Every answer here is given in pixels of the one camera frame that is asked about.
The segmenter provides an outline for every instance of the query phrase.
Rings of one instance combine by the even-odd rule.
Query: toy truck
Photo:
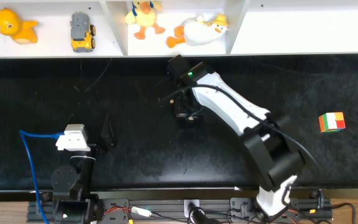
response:
[[[90,17],[85,13],[76,12],[71,19],[71,46],[74,52],[91,52],[96,47],[93,39],[96,28],[91,25]]]

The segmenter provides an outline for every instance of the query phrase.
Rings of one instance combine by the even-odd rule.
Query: white plush duck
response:
[[[173,48],[177,44],[203,45],[222,37],[228,28],[226,16],[219,14],[212,22],[205,22],[203,16],[196,19],[187,19],[182,26],[175,28],[175,37],[168,37],[167,45]]]

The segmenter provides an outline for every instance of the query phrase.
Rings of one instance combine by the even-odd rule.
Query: black tabletop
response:
[[[210,111],[202,125],[180,125],[167,102],[173,90],[169,58],[0,60],[0,190],[34,188],[19,130],[56,133],[70,123],[88,130],[109,113],[117,146],[96,157],[92,190],[176,187],[256,189],[236,135]],[[249,101],[283,110],[300,127],[302,143],[322,173],[305,169],[302,187],[358,187],[358,55],[189,58],[209,63]],[[346,129],[320,133],[318,117],[342,111]],[[39,187],[68,164],[53,139],[27,138]]]

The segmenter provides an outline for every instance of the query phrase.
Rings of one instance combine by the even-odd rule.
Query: rubber duck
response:
[[[128,25],[136,23],[140,26],[140,31],[134,34],[139,40],[145,39],[145,32],[148,27],[153,27],[156,34],[165,32],[165,29],[156,23],[157,14],[154,9],[161,11],[161,3],[154,1],[132,1],[132,11],[125,17],[125,22]]]
[[[22,21],[12,10],[4,8],[0,10],[0,33],[9,35],[18,44],[37,43],[38,38],[33,27],[37,21]]]
[[[181,26],[175,28],[175,37],[168,37],[167,45],[173,48],[177,44],[187,43],[198,46],[211,43],[221,38],[227,31],[229,24],[226,16],[219,14],[212,22],[205,22],[203,16],[187,19]]]

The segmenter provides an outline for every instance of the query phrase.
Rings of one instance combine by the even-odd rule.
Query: wooden surface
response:
[[[356,223],[358,223],[358,199],[332,199],[333,205],[350,202],[356,208]],[[27,202],[0,202],[0,224],[25,224],[27,213]],[[334,220],[331,223],[347,224],[352,223],[352,210],[350,207],[343,207],[334,211]]]

